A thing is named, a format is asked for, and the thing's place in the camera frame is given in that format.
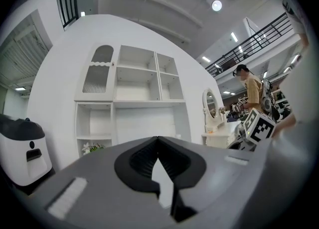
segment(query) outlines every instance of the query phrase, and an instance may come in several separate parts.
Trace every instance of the curved white wall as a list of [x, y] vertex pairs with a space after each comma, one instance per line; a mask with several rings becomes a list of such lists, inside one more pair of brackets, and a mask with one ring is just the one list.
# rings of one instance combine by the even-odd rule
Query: curved white wall
[[215, 79], [191, 56], [159, 34], [112, 15], [81, 17], [71, 25], [45, 57], [35, 78], [27, 116], [40, 124], [56, 170], [78, 158], [74, 136], [74, 95], [83, 65], [96, 42], [140, 47], [175, 59], [189, 116], [191, 140], [202, 144], [202, 94], [211, 88], [223, 102]]

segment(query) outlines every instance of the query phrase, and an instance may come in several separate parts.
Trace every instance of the black cap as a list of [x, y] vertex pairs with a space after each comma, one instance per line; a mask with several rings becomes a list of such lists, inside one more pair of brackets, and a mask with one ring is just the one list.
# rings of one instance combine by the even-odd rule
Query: black cap
[[244, 64], [239, 64], [239, 65], [237, 66], [237, 68], [236, 68], [236, 72], [240, 72], [241, 70], [245, 70], [246, 72], [249, 71], [248, 68], [247, 68], [247, 66], [244, 65]]

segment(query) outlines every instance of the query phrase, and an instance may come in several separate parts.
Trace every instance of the round ceiling light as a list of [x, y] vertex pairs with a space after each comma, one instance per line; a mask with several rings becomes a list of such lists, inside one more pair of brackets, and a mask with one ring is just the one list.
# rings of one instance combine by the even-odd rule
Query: round ceiling light
[[211, 7], [214, 11], [220, 11], [222, 4], [219, 0], [215, 0], [213, 1], [213, 3], [211, 4]]

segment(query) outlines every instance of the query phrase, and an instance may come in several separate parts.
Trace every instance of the white vanity table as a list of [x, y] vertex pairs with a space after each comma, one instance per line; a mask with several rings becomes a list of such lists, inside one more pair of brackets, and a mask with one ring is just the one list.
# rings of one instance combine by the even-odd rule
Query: white vanity table
[[215, 96], [210, 89], [203, 93], [203, 105], [205, 114], [205, 131], [207, 146], [228, 148], [236, 139], [236, 128], [241, 121], [227, 122], [223, 108], [217, 104]]
[[236, 139], [236, 127], [241, 121], [225, 123], [213, 133], [204, 133], [206, 137], [206, 145], [211, 147], [227, 148]]

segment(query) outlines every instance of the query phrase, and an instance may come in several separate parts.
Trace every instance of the white strip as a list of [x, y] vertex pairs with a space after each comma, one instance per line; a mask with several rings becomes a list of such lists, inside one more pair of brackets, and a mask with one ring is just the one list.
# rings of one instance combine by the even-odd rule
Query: white strip
[[247, 165], [248, 164], [248, 160], [241, 159], [241, 158], [236, 158], [236, 157], [229, 156], [229, 155], [225, 156], [225, 160], [227, 162], [237, 163], [237, 164], [240, 164], [240, 165]]
[[75, 178], [63, 194], [60, 195], [53, 204], [51, 204], [48, 208], [48, 212], [57, 219], [64, 220], [67, 213], [71, 210], [74, 203], [85, 189], [87, 183], [86, 179]]

